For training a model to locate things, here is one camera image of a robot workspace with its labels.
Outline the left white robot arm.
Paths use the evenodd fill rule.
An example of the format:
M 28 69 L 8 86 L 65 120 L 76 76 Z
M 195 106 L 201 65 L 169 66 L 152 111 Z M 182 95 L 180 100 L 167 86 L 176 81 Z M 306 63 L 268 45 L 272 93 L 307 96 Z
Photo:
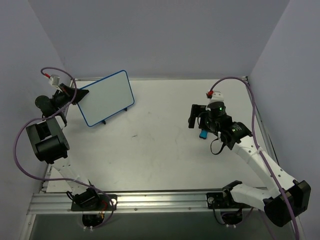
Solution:
M 95 210 L 100 206 L 101 197 L 91 188 L 93 185 L 86 178 L 81 178 L 71 168 L 68 160 L 70 145 L 63 133 L 68 122 L 64 111 L 59 112 L 69 102 L 79 103 L 90 91 L 60 84 L 50 98 L 40 95 L 35 99 L 35 106 L 42 112 L 45 120 L 26 127 L 31 147 L 41 162 L 54 167 L 64 178 L 73 179 L 68 184 L 71 191 L 66 194 L 74 204 L 82 209 Z

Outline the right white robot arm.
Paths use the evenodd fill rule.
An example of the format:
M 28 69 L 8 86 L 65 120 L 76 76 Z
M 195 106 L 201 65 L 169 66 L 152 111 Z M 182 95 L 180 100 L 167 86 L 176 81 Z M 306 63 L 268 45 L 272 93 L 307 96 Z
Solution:
M 311 186 L 297 181 L 286 173 L 262 148 L 254 142 L 252 132 L 241 122 L 227 115 L 222 101 L 191 106 L 188 127 L 198 127 L 216 136 L 223 147 L 228 147 L 255 172 L 266 189 L 258 189 L 235 180 L 222 189 L 222 200 L 227 206 L 248 205 L 263 211 L 276 226 L 283 227 L 305 212 L 309 205 Z

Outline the blue whiteboard eraser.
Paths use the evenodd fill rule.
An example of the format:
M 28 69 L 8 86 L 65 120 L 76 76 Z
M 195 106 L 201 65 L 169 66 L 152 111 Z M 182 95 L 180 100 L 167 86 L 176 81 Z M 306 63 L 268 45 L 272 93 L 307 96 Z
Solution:
M 208 132 L 206 130 L 201 130 L 201 132 L 199 134 L 199 138 L 207 139 L 207 137 L 208 137 Z

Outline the blue framed small whiteboard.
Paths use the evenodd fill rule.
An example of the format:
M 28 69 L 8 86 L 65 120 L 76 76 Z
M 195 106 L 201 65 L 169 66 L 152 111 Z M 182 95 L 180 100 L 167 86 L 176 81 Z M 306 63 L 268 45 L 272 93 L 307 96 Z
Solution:
M 125 70 L 82 86 L 79 90 L 88 90 L 88 94 L 77 104 L 88 127 L 102 123 L 135 104 Z

